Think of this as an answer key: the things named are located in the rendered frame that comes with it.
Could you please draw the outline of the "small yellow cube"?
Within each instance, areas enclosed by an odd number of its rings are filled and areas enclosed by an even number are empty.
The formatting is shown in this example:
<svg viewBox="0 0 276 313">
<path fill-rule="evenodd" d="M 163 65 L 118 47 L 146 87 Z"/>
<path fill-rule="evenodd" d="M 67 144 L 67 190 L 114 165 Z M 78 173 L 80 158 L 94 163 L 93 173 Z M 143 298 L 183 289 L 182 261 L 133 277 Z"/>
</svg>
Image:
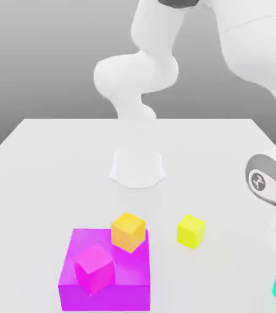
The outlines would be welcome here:
<svg viewBox="0 0 276 313">
<path fill-rule="evenodd" d="M 177 242 L 196 249 L 204 238 L 206 222 L 192 215 L 185 215 L 177 225 Z"/>
</svg>

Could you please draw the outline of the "small orange cube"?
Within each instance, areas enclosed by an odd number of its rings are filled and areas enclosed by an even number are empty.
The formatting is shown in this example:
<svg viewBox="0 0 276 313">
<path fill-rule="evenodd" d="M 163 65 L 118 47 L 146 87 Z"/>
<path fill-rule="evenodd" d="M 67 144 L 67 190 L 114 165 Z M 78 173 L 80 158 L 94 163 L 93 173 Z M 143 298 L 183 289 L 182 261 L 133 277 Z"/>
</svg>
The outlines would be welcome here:
<svg viewBox="0 0 276 313">
<path fill-rule="evenodd" d="M 111 242 L 128 253 L 133 253 L 146 239 L 143 219 L 125 212 L 111 224 Z"/>
</svg>

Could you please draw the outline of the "small pink cube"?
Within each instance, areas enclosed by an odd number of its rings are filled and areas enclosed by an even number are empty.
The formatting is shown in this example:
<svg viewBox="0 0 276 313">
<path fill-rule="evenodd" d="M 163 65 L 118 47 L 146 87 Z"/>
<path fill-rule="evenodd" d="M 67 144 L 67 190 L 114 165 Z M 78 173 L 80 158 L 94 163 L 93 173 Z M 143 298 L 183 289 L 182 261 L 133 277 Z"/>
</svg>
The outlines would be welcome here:
<svg viewBox="0 0 276 313">
<path fill-rule="evenodd" d="M 114 259 L 99 244 L 77 254 L 73 266 L 78 284 L 88 295 L 96 294 L 115 282 Z"/>
</svg>

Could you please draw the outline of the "large magenta box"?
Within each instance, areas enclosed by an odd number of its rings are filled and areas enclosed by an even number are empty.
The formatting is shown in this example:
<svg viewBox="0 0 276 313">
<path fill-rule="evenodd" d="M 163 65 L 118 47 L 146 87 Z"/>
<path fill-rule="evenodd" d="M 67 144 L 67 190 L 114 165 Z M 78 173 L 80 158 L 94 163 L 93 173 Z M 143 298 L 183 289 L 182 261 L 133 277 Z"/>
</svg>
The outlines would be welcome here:
<svg viewBox="0 0 276 313">
<path fill-rule="evenodd" d="M 90 296 L 78 285 L 73 261 L 78 253 L 94 244 L 100 244 L 114 258 L 115 284 Z M 148 239 L 130 254 L 112 244 L 110 229 L 74 229 L 58 290 L 63 311 L 149 311 L 151 280 Z"/>
</svg>

